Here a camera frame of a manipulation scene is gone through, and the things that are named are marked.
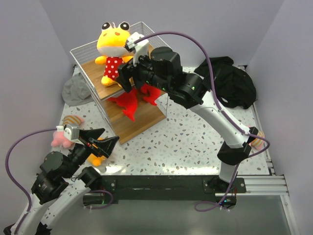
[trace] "plush toy arm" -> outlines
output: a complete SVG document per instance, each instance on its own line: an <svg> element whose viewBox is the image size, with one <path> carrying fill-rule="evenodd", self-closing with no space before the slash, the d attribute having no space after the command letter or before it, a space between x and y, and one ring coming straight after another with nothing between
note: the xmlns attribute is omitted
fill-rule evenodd
<svg viewBox="0 0 313 235"><path fill-rule="evenodd" d="M98 65L104 65L106 63L106 61L107 61L107 57L104 55L101 55L101 56L97 57L94 62Z"/></svg>
<svg viewBox="0 0 313 235"><path fill-rule="evenodd" d="M133 58L133 56L124 56L122 59L125 63L127 63L128 61L130 61Z"/></svg>

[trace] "black cloth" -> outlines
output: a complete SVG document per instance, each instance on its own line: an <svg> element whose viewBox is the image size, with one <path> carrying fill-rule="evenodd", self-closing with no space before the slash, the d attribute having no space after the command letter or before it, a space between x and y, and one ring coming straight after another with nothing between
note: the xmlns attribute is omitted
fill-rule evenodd
<svg viewBox="0 0 313 235"><path fill-rule="evenodd" d="M251 77L245 71L232 66L234 61L227 56L210 58L210 61L215 78L216 96L219 101L229 108L237 106L242 106L244 109L249 108L256 100L256 90ZM205 79L210 79L206 60L195 69L195 73Z"/></svg>

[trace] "plush toy eye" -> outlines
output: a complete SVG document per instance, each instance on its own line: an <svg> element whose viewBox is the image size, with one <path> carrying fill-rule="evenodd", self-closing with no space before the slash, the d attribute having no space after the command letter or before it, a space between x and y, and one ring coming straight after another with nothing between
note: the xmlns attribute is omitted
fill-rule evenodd
<svg viewBox="0 0 313 235"><path fill-rule="evenodd" d="M130 28L129 23L127 22L122 22L119 27L123 30L128 30Z"/></svg>
<svg viewBox="0 0 313 235"><path fill-rule="evenodd" d="M110 27L111 27L110 23L109 23L109 22L106 22L106 23L104 23L104 24L102 25L102 30L108 29L108 28L110 28Z"/></svg>

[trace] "shelf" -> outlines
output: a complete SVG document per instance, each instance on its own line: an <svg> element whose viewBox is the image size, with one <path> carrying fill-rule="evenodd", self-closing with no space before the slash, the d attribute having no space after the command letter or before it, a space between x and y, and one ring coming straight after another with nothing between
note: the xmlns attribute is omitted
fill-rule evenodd
<svg viewBox="0 0 313 235"><path fill-rule="evenodd" d="M166 118L157 106L153 106L142 99L143 94L137 94L138 108L135 113L135 121L131 121L122 113L123 108L113 102L104 100L105 108L114 133L120 137L120 144L125 144L140 133L154 126Z"/></svg>
<svg viewBox="0 0 313 235"><path fill-rule="evenodd" d="M151 53L152 50L153 47L149 46L149 54ZM82 68L87 74L88 78L93 83L101 100L107 99L123 90L117 84L114 84L109 87L105 87L101 84L101 78L103 77L104 74L105 64L97 65L95 64L94 60L91 60L82 64Z"/></svg>

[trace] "red fabric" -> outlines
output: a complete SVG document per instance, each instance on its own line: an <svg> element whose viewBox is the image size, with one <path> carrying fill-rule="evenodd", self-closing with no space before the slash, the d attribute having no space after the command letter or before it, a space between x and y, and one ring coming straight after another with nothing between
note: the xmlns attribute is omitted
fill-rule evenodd
<svg viewBox="0 0 313 235"><path fill-rule="evenodd" d="M123 63L124 61L120 57L108 57L104 76L107 76L115 81L115 79L118 77L118 66Z"/></svg>
<svg viewBox="0 0 313 235"><path fill-rule="evenodd" d="M137 110L137 90L132 89L131 92L124 92L119 97L109 98L109 101L115 102L118 106L124 107L125 109L122 111L130 120L135 121L134 114Z"/></svg>
<svg viewBox="0 0 313 235"><path fill-rule="evenodd" d="M148 94L149 96L144 96L143 100L145 100L146 102L152 104L152 105L157 105L156 104L156 99L159 98L159 96L161 95L161 91L158 88L155 88L153 86L144 84L141 88L140 88L141 92L144 94Z"/></svg>

